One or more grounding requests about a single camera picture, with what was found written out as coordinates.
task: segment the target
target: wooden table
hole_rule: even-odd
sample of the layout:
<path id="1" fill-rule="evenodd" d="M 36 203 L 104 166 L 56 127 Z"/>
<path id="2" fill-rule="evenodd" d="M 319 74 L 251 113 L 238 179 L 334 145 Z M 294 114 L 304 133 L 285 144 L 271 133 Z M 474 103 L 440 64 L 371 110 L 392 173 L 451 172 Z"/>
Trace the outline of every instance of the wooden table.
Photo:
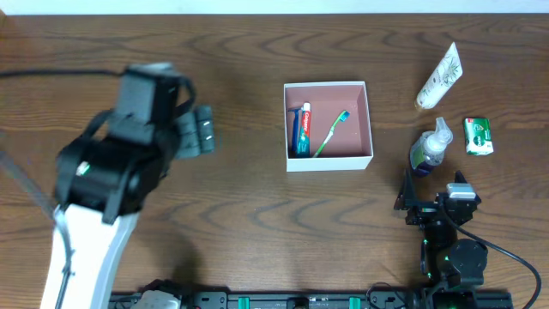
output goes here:
<path id="1" fill-rule="evenodd" d="M 214 154 L 172 165 L 149 195 L 115 289 L 156 278 L 233 290 L 406 286 L 419 274 L 417 227 L 392 207 L 409 147 L 443 116 L 454 132 L 444 163 L 418 187 L 432 199 L 461 169 L 483 203 L 465 227 L 535 265 L 549 280 L 549 18 L 546 15 L 10 17 L 1 70 L 173 62 L 214 107 Z M 440 104 L 413 100 L 452 41 L 463 77 Z M 286 173 L 282 85 L 366 81 L 374 159 L 365 171 Z M 0 83 L 4 147 L 45 191 L 54 162 L 98 111 L 109 77 Z M 487 117 L 495 153 L 465 154 L 462 120 Z M 0 176 L 0 307 L 40 303 L 51 223 Z M 490 251 L 487 288 L 517 307 L 534 290 L 526 268 Z M 549 306 L 543 293 L 535 307 Z"/>

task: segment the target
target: green connector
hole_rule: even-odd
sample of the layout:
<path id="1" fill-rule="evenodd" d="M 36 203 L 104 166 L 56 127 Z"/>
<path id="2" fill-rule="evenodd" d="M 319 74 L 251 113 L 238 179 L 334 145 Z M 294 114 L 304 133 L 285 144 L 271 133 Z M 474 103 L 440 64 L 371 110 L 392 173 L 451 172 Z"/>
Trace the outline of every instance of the green connector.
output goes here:
<path id="1" fill-rule="evenodd" d="M 250 309 L 250 298 L 238 297 L 238 309 Z"/>
<path id="2" fill-rule="evenodd" d="M 349 297 L 349 309 L 360 309 L 360 298 Z"/>

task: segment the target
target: white wall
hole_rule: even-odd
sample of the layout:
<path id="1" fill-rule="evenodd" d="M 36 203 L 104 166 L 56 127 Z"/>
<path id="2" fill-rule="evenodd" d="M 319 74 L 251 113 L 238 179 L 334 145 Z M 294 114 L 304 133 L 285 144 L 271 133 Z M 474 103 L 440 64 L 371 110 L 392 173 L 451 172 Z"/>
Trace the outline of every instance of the white wall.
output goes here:
<path id="1" fill-rule="evenodd" d="M 549 0 L 0 0 L 6 15 L 549 13 Z"/>

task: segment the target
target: white spray nozzle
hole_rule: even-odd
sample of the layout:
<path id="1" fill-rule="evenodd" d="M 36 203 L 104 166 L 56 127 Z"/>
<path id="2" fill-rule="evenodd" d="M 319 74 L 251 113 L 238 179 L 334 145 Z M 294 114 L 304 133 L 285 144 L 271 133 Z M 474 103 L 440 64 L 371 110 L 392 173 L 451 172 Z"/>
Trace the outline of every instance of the white spray nozzle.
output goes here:
<path id="1" fill-rule="evenodd" d="M 446 146 L 452 142 L 453 138 L 452 131 L 449 130 L 444 118 L 439 117 L 437 118 L 437 129 L 434 134 L 427 137 L 425 147 L 429 152 L 437 155 L 446 149 Z"/>

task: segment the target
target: toothbrush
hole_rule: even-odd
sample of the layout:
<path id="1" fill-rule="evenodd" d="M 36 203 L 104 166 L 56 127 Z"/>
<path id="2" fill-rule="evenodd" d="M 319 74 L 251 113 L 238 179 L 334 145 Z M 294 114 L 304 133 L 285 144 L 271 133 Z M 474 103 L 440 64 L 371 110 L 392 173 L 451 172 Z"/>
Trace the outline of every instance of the toothbrush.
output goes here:
<path id="1" fill-rule="evenodd" d="M 329 142 L 330 138 L 332 138 L 332 136 L 334 135 L 336 125 L 340 121 L 345 122 L 345 120 L 347 120 L 348 117 L 349 117 L 349 112 L 348 111 L 341 112 L 340 116 L 334 121 L 334 124 L 332 124 L 332 127 L 329 129 L 328 136 L 326 136 L 326 139 L 324 139 L 323 144 L 320 145 L 320 148 L 317 150 L 315 155 L 312 156 L 313 158 L 317 158 L 320 155 L 320 153 L 323 151 L 324 146 L 326 146 L 326 144 Z"/>

